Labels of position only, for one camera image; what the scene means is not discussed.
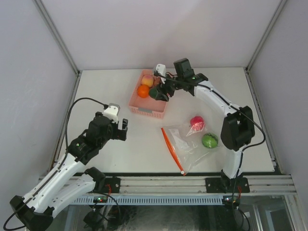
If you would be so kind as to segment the fake dark green avocado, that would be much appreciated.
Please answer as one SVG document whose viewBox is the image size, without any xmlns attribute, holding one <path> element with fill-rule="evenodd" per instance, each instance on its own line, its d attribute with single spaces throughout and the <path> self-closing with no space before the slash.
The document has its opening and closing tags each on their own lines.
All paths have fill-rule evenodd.
<svg viewBox="0 0 308 231">
<path fill-rule="evenodd" d="M 150 88 L 150 90 L 149 90 L 149 96 L 150 96 L 151 98 L 156 99 L 157 96 L 158 96 L 158 94 L 159 94 L 159 91 L 158 91 L 157 87 Z"/>
</svg>

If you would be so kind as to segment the fake orange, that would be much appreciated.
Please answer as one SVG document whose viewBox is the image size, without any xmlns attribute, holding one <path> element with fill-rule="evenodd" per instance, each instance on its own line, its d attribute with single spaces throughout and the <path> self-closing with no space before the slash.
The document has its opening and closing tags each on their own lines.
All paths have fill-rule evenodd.
<svg viewBox="0 0 308 231">
<path fill-rule="evenodd" d="M 141 98 L 147 98 L 149 96 L 150 87 L 147 85 L 140 85 L 137 89 L 137 95 Z"/>
</svg>

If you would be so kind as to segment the fake peach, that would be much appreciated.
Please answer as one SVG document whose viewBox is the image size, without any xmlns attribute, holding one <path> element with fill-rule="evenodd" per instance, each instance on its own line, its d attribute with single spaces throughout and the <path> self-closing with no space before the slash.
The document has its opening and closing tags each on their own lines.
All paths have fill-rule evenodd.
<svg viewBox="0 0 308 231">
<path fill-rule="evenodd" d="M 154 85 L 154 77 L 151 75 L 144 75 L 141 78 L 141 84 L 151 88 Z"/>
</svg>

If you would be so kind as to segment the fake red fruit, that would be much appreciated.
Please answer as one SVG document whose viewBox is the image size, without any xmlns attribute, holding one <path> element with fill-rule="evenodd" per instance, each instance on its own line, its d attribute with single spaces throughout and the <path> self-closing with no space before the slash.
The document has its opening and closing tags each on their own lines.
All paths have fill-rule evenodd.
<svg viewBox="0 0 308 231">
<path fill-rule="evenodd" d="M 202 131 L 205 127 L 205 121 L 201 116 L 195 116 L 190 120 L 190 125 L 193 131 Z"/>
</svg>

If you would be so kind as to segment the clear zip top bag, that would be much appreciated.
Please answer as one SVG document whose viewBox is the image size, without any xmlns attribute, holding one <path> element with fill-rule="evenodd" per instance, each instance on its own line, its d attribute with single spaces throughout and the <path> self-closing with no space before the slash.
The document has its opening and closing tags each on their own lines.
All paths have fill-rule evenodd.
<svg viewBox="0 0 308 231">
<path fill-rule="evenodd" d="M 190 123 L 165 126 L 161 131 L 169 153 L 183 176 L 205 161 L 206 157 L 216 154 L 222 146 L 218 135 L 206 124 L 202 131 L 193 131 Z M 209 149 L 203 146 L 202 137 L 206 133 L 214 133 L 218 137 L 216 148 Z"/>
</svg>

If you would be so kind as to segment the fake green fruit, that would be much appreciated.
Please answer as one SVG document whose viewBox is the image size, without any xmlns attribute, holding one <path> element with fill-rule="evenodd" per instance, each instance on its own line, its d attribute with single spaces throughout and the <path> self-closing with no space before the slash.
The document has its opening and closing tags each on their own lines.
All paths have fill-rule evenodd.
<svg viewBox="0 0 308 231">
<path fill-rule="evenodd" d="M 209 149 L 216 148 L 218 146 L 218 137 L 214 133 L 206 133 L 202 137 L 202 144 Z"/>
</svg>

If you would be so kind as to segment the fake brown pink fruit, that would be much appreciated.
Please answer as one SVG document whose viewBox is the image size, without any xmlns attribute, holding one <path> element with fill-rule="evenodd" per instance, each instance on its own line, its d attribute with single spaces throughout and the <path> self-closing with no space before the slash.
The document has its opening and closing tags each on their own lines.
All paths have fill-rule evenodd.
<svg viewBox="0 0 308 231">
<path fill-rule="evenodd" d="M 159 85 L 160 82 L 161 82 L 161 78 L 160 78 L 160 77 L 155 77 L 155 78 L 154 78 L 154 86 Z"/>
</svg>

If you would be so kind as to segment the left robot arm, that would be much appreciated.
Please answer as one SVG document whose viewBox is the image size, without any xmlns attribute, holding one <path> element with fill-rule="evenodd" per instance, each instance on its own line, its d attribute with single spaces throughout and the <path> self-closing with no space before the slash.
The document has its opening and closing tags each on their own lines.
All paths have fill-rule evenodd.
<svg viewBox="0 0 308 231">
<path fill-rule="evenodd" d="M 59 163 L 23 196 L 14 196 L 14 215 L 30 231 L 45 231 L 54 218 L 83 194 L 106 192 L 105 175 L 87 163 L 99 154 L 109 140 L 127 139 L 128 120 L 118 127 L 116 115 L 96 112 L 89 126 L 71 141 Z"/>
</svg>

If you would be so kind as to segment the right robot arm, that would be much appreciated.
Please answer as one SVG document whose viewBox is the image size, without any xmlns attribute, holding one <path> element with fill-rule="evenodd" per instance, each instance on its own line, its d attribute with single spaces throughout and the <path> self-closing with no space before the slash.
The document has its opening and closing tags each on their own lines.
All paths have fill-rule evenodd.
<svg viewBox="0 0 308 231">
<path fill-rule="evenodd" d="M 238 187 L 241 177 L 243 152 L 255 135 L 252 109 L 239 107 L 226 99 L 202 73 L 196 74 L 187 58 L 174 62 L 176 74 L 171 74 L 163 64 L 157 64 L 153 75 L 160 83 L 150 91 L 150 97 L 157 101 L 169 101 L 177 90 L 189 92 L 206 103 L 223 117 L 220 139 L 230 151 L 220 173 L 218 188 L 232 192 Z"/>
</svg>

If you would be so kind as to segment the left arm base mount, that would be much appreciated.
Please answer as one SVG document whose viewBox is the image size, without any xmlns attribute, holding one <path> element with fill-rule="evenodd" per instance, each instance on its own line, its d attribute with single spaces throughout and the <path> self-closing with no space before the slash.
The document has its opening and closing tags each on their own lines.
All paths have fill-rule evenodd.
<svg viewBox="0 0 308 231">
<path fill-rule="evenodd" d="M 121 179 L 118 177 L 108 177 L 104 181 L 104 187 L 102 189 L 103 193 L 119 193 L 121 186 Z"/>
</svg>

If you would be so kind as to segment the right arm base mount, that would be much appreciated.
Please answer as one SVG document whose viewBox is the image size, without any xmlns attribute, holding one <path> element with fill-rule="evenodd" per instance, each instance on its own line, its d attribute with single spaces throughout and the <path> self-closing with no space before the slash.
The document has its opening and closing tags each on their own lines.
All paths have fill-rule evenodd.
<svg viewBox="0 0 308 231">
<path fill-rule="evenodd" d="M 223 177 L 205 178 L 205 186 L 207 193 L 249 193 L 250 187 L 248 179 L 238 177 L 237 179 L 228 179 Z"/>
</svg>

